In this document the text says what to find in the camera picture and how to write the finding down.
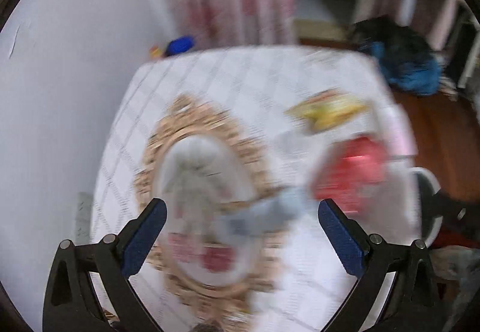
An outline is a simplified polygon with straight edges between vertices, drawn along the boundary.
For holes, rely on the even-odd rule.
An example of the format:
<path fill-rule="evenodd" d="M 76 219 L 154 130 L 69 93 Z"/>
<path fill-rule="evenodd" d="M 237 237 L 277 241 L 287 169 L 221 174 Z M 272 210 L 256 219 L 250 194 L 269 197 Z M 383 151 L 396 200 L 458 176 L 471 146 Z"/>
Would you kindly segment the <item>yellow snack packet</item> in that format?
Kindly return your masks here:
<path fill-rule="evenodd" d="M 315 132 L 330 130 L 370 110 L 372 105 L 336 88 L 318 92 L 285 111 L 285 115 L 305 121 Z"/>

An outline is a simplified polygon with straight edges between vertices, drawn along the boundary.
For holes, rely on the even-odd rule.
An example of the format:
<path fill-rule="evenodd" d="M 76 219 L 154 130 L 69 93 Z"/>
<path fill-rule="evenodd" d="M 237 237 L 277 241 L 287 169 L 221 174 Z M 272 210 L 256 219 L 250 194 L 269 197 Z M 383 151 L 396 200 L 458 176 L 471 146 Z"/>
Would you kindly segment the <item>white pink toothpaste box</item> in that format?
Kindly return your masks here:
<path fill-rule="evenodd" d="M 417 155 L 412 125 L 402 105 L 374 106 L 373 119 L 377 136 L 391 160 L 413 159 Z"/>

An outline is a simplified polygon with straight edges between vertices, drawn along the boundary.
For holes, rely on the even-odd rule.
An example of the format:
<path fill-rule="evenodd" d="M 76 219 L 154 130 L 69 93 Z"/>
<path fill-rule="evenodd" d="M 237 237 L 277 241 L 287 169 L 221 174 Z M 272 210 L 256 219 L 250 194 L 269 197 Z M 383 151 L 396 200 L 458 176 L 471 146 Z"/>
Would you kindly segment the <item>blue cap bottle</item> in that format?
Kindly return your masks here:
<path fill-rule="evenodd" d="M 168 43 L 164 51 L 164 55 L 166 57 L 176 56 L 178 54 L 188 52 L 193 48 L 193 46 L 195 46 L 195 42 L 192 36 L 182 36 Z"/>

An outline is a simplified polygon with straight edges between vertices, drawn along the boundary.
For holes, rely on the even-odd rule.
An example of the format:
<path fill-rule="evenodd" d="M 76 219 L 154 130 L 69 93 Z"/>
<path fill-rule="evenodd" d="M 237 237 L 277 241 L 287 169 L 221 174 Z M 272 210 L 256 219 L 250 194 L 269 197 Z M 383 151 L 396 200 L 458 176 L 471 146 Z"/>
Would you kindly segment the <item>red soda can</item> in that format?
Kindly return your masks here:
<path fill-rule="evenodd" d="M 345 214 L 362 213 L 385 181 L 387 158 L 385 144 L 370 135 L 334 144 L 311 182 L 312 196 L 333 200 Z"/>

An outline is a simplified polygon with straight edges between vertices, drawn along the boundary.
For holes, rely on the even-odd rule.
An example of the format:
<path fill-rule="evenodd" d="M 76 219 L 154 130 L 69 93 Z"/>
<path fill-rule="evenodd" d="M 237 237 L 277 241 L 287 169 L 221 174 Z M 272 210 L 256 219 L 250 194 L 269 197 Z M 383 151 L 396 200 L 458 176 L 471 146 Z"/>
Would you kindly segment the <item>white round trash bin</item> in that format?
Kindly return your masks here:
<path fill-rule="evenodd" d="M 436 240 L 442 224 L 443 217 L 436 214 L 433 196 L 441 190 L 439 181 L 435 175 L 423 167 L 412 167 L 410 173 L 414 175 L 418 188 L 418 200 L 421 206 L 421 235 L 427 247 Z"/>

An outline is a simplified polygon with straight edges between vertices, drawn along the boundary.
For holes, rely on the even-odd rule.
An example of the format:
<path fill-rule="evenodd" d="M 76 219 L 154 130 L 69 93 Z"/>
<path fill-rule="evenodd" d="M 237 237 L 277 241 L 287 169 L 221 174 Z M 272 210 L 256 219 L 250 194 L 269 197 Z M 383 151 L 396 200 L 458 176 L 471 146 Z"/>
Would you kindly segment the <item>orange yellow small bottle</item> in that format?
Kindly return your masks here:
<path fill-rule="evenodd" d="M 159 60 L 164 58 L 164 50 L 158 46 L 149 49 L 149 57 L 151 60 Z"/>

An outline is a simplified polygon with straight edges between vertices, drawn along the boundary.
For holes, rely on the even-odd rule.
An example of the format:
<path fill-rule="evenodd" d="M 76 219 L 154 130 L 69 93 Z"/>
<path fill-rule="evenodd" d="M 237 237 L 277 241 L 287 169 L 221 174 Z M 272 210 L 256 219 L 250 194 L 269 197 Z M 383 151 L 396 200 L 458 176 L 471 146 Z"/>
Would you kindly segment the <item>beige door mat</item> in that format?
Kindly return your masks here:
<path fill-rule="evenodd" d="M 312 19 L 295 19 L 295 30 L 301 40 L 346 41 L 350 34 L 348 26 Z"/>

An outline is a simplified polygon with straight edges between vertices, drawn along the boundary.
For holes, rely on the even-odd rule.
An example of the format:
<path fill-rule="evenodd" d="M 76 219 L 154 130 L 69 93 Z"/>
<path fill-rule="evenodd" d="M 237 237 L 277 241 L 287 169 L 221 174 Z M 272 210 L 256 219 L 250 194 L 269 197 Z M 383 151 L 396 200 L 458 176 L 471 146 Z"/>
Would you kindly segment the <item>light blue bed blanket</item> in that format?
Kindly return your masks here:
<path fill-rule="evenodd" d="M 452 306 L 451 318 L 458 320 L 479 290 L 479 250 L 447 246 L 430 251 L 433 271 L 439 278 L 458 281 L 459 294 Z"/>

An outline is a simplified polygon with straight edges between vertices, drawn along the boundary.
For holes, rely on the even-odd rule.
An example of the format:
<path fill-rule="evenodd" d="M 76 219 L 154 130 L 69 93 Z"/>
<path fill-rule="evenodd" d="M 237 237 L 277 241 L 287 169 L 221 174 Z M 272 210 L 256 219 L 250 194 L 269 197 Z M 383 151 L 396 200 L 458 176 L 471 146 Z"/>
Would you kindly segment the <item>blue black clothes pile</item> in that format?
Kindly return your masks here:
<path fill-rule="evenodd" d="M 442 72 L 442 56 L 410 27 L 401 27 L 387 16 L 366 19 L 352 26 L 349 41 L 377 60 L 392 87 L 419 97 L 440 91 L 451 101 L 458 100 L 455 83 Z"/>

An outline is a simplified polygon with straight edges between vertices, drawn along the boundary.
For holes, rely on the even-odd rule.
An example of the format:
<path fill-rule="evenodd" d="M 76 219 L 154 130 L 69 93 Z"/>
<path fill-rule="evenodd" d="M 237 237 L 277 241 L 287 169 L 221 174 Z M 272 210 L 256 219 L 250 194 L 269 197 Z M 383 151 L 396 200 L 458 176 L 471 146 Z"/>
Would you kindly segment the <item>white patterned tablecloth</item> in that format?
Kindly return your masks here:
<path fill-rule="evenodd" d="M 285 111 L 336 88 L 372 107 L 315 132 Z M 320 331 L 355 278 L 317 220 L 317 208 L 239 244 L 212 223 L 287 187 L 311 182 L 334 144 L 379 139 L 373 108 L 394 105 L 374 58 L 300 46 L 210 49 L 141 66 L 112 124 L 97 175 L 91 239 L 117 233 L 153 198 L 168 218 L 130 278 L 165 331 L 210 319 L 225 331 Z M 366 210 L 347 216 L 391 244 L 421 235 L 412 159 L 387 158 Z"/>

